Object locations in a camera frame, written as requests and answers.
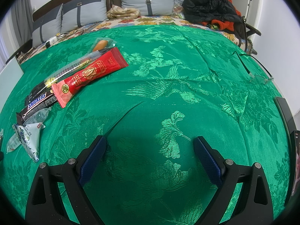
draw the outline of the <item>red snack package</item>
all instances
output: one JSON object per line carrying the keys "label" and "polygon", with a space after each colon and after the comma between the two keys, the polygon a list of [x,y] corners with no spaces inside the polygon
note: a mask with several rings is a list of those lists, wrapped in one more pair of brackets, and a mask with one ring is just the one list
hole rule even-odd
{"label": "red snack package", "polygon": [[51,88],[60,106],[64,108],[82,86],[86,86],[92,80],[127,66],[128,64],[122,57],[119,49],[114,47],[85,69],[74,73],[57,84],[53,84]]}

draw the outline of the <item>black snack package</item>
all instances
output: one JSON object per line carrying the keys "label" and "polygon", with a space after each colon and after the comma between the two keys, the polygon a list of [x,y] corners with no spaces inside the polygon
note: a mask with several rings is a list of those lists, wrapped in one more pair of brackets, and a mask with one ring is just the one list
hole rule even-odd
{"label": "black snack package", "polygon": [[23,123],[37,111],[50,107],[57,101],[52,90],[48,90],[30,102],[21,112],[16,112],[17,123]]}

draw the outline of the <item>gray curtain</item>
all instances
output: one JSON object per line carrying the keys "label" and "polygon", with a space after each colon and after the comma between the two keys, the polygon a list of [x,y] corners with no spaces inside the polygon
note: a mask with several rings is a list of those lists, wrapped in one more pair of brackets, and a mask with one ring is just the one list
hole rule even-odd
{"label": "gray curtain", "polygon": [[16,0],[11,7],[13,28],[19,46],[32,36],[32,8],[30,0]]}

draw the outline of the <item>green tablecloth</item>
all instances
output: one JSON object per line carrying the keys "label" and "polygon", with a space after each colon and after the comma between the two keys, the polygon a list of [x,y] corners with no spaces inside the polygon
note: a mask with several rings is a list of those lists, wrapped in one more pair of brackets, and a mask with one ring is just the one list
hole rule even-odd
{"label": "green tablecloth", "polygon": [[[4,145],[13,135],[15,112],[30,90],[49,74],[89,51],[97,37],[110,37],[129,67],[84,87],[61,109],[56,103],[41,132],[40,161],[23,147],[0,163],[0,185],[22,214],[41,162],[62,164],[77,157],[131,107],[108,136],[108,147],[84,187],[107,225],[193,224],[216,187],[194,155],[192,140],[204,136],[237,164],[260,162],[272,195],[274,215],[283,209],[289,179],[287,136],[273,102],[272,83],[250,83],[224,36],[197,28],[154,25],[102,30],[59,43],[21,65],[24,75],[0,114]],[[253,74],[265,75],[248,57]],[[234,209],[237,185],[223,221]],[[76,220],[64,186],[67,211]]]}

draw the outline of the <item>folded towel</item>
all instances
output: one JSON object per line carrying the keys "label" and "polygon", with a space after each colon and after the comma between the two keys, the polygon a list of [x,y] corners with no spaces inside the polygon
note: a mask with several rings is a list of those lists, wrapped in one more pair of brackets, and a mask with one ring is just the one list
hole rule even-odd
{"label": "folded towel", "polygon": [[130,18],[136,19],[141,15],[139,9],[136,8],[120,8],[118,6],[113,5],[112,8],[107,12],[107,17],[109,19],[114,18]]}

